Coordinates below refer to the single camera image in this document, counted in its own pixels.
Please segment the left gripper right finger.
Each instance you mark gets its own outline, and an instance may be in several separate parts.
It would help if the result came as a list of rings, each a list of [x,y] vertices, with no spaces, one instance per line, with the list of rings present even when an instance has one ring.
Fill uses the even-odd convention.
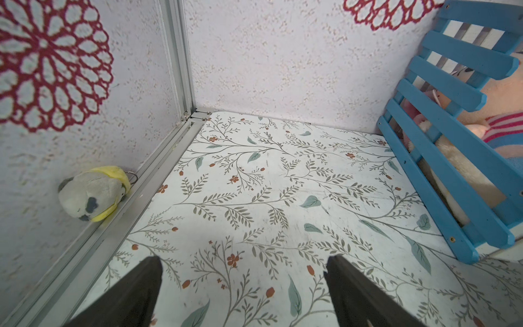
[[[324,279],[339,326],[423,326],[343,256],[330,256]]]

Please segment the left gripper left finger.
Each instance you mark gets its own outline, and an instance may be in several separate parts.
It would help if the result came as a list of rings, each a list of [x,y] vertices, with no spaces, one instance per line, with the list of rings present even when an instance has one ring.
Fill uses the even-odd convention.
[[[163,267],[149,256],[65,325],[149,326],[162,285]]]

